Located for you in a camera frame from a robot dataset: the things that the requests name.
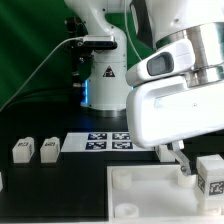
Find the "paper sheet with markers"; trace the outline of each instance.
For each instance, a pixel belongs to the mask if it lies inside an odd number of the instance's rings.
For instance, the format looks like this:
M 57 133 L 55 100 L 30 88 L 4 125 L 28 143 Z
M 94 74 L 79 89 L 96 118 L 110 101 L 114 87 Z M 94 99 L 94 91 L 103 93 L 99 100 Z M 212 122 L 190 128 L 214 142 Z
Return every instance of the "paper sheet with markers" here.
M 153 151 L 131 142 L 128 132 L 68 133 L 61 152 Z

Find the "blue light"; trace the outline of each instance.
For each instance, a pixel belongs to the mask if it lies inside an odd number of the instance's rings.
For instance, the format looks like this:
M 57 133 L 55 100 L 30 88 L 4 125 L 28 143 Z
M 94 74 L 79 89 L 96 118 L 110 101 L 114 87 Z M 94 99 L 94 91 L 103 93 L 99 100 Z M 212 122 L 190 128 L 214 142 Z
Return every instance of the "blue light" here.
M 84 100 L 85 104 L 89 103 L 89 99 L 88 99 L 88 80 L 85 81 L 85 100 Z

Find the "black table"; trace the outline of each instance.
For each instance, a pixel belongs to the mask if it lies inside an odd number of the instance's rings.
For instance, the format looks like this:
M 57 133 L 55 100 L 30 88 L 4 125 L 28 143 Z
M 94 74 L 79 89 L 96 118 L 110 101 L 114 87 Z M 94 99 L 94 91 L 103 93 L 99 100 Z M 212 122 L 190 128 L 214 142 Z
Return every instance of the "black table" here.
M 68 132 L 126 132 L 126 117 L 102 118 L 66 102 L 23 103 L 0 114 L 0 222 L 80 222 L 108 220 L 107 166 L 159 164 L 155 152 L 61 153 L 56 164 L 41 164 L 45 138 Z M 185 141 L 190 158 L 223 154 L 222 131 Z M 14 164 L 12 148 L 33 137 L 29 164 Z

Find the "green screen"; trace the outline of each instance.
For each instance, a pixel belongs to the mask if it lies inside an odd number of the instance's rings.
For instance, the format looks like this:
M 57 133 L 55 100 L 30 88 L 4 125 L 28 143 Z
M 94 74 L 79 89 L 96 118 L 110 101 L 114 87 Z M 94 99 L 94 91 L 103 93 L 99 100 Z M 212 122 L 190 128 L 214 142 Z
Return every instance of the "green screen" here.
M 31 75 L 46 56 L 68 38 L 64 20 L 74 16 L 63 0 L 0 1 L 0 106 Z M 123 14 L 106 19 L 125 31 Z M 132 39 L 142 58 L 152 53 L 135 40 L 131 15 L 128 16 Z M 128 68 L 138 62 L 128 44 Z M 45 64 L 23 91 L 72 85 L 70 52 L 61 48 Z M 46 97 L 38 100 L 49 100 Z M 51 97 L 50 100 L 64 100 Z

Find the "white tray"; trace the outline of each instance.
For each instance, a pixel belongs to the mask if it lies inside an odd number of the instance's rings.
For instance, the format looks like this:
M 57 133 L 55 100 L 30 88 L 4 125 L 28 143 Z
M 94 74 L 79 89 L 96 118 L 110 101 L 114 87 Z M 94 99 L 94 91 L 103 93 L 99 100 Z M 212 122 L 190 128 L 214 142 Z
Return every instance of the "white tray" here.
M 132 186 L 128 190 L 112 187 L 114 169 L 128 169 L 132 173 Z M 224 216 L 197 216 L 194 189 L 177 183 L 179 165 L 108 167 L 109 221 L 112 223 L 224 223 Z M 115 218 L 114 209 L 123 203 L 139 208 L 139 217 Z

